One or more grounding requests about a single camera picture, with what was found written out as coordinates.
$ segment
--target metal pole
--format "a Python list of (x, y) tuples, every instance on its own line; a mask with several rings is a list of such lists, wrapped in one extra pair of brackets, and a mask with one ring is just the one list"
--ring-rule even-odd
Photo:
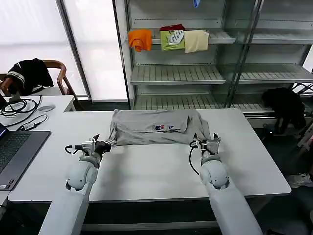
[(121, 35), (120, 35), (120, 31), (119, 31), (119, 26), (118, 26), (118, 17), (117, 17), (117, 11), (116, 11), (115, 0), (112, 0), (112, 4), (113, 4), (114, 17), (115, 17), (115, 24), (116, 24), (116, 32), (117, 32), (117, 38), (118, 38), (118, 46), (119, 46), (119, 51), (120, 51), (121, 60), (122, 60), (122, 68), (123, 68), (123, 74), (124, 74), (124, 82), (125, 82), (125, 88), (126, 88), (128, 109), (130, 110), (130, 109), (131, 109), (131, 102), (130, 102), (130, 98), (129, 98), (128, 84), (127, 84), (127, 76), (126, 76), (125, 64), (124, 64), (124, 56), (123, 56), (123, 48), (122, 48)]
[(233, 75), (233, 78), (231, 81), (231, 85), (230, 85), (229, 90), (228, 90), (228, 94), (227, 94), (224, 108), (230, 108), (231, 102), (234, 98), (236, 88), (239, 84), (239, 80), (240, 80), (240, 77), (242, 74), (242, 67), (243, 67), (244, 63), (246, 62), (246, 58), (248, 56), (250, 44), (252, 42), (253, 35), (254, 35), (254, 30), (255, 30), (256, 25), (257, 25), (259, 18), (260, 18), (260, 13), (261, 13), (261, 10), (263, 7), (263, 3), (264, 3), (264, 0), (256, 0), (256, 2), (255, 2), (254, 9), (251, 13), (251, 21), (250, 21), (250, 24), (248, 26), (248, 29), (251, 28), (251, 30), (245, 36), (243, 49), (240, 53), (238, 62), (236, 64), (236, 68), (235, 68), (234, 75)]
[(72, 31), (72, 28), (70, 26), (70, 22), (69, 22), (69, 19), (68, 19), (68, 15), (67, 15), (67, 10), (66, 10), (65, 4), (64, 4), (63, 0), (56, 0), (56, 3), (57, 3), (57, 6), (58, 6), (58, 9), (59, 9), (59, 12), (60, 12), (60, 16), (61, 16), (61, 19), (62, 19), (63, 26), (64, 26), (66, 34), (67, 34), (67, 39), (68, 39), (70, 48), (71, 48), (71, 50), (73, 52), (73, 55), (74, 55), (74, 59), (75, 59), (76, 65), (77, 65), (78, 72), (79, 72), (79, 74), (81, 76), (81, 79), (82, 79), (85, 91), (87, 93), (88, 99), (91, 100), (90, 90), (89, 90), (88, 83), (87, 83), (87, 80), (86, 80), (86, 76), (85, 76), (85, 73), (84, 73), (83, 65), (82, 65), (82, 62), (81, 62), (80, 57), (79, 57), (78, 49), (77, 49), (77, 46), (76, 46), (76, 42), (75, 42), (75, 38), (74, 38), (74, 34), (73, 34), (73, 31)]

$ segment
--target beige cloth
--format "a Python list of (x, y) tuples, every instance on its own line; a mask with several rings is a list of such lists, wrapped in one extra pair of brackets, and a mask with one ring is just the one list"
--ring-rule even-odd
[(203, 30), (185, 31), (185, 53), (207, 50), (209, 33)]

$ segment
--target laptop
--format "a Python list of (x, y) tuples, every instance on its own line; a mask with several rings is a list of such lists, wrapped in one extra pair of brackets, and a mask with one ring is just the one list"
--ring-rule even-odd
[(0, 123), (0, 191), (11, 191), (50, 131), (9, 131)]

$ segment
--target folded clothes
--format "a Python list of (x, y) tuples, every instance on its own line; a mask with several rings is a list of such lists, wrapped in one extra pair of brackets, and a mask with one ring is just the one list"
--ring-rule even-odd
[(160, 33), (162, 50), (179, 50), (185, 48), (184, 31), (162, 31)]
[(171, 30), (182, 30), (185, 31), (185, 27), (182, 26), (182, 24), (176, 24), (176, 25), (172, 25), (172, 26), (164, 26), (160, 28), (160, 32), (162, 31), (171, 31)]
[(136, 51), (151, 50), (152, 32), (147, 29), (140, 29), (128, 33), (129, 46)]
[(194, 134), (209, 139), (207, 121), (196, 110), (114, 110), (109, 140), (117, 145), (189, 144)]
[(185, 53), (207, 50), (209, 32), (204, 30), (185, 31)]

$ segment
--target laptop keyboard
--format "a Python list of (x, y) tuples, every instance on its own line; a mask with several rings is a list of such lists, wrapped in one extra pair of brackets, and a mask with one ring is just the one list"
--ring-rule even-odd
[(12, 133), (10, 137), (0, 146), (0, 173), (8, 165), (16, 152), (25, 143), (31, 134)]

